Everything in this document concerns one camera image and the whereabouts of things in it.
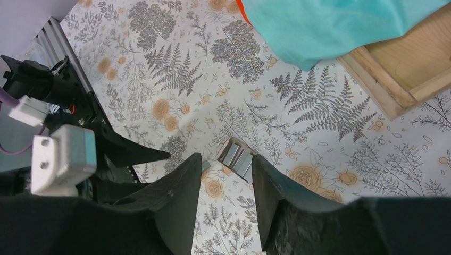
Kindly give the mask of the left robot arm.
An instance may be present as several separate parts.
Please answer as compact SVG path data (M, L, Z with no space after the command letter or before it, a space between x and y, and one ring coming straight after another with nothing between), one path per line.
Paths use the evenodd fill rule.
M170 158L165 151L142 146L117 134L93 92L87 92L68 57L53 68L1 56L1 103L9 117L48 129L30 146L30 185L24 171L14 171L10 195L83 196L95 201L96 185L139 185L132 165Z

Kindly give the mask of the red staple box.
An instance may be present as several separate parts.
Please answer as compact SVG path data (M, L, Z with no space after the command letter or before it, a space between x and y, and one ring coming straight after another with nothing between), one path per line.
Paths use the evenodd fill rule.
M247 183L253 184L252 161L255 155L257 153L247 144L236 137L230 137L221 146L216 159Z

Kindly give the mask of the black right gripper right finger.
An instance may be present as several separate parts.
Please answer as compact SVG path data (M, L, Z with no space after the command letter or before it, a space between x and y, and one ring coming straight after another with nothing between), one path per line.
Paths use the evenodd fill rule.
M267 254L450 254L450 198L327 199L252 161L258 230Z

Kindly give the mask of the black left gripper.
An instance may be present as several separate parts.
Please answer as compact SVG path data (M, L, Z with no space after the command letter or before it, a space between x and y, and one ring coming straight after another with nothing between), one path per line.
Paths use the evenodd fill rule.
M84 126L95 134L96 172L76 185L78 195L98 203L134 203L130 196L148 186L133 165L166 160L168 152L145 147L117 134L102 122Z

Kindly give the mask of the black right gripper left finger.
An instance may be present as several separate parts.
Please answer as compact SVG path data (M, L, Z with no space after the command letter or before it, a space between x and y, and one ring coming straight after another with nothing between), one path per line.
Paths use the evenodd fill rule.
M190 254L202 174L194 153L134 203L10 195L1 173L1 254Z

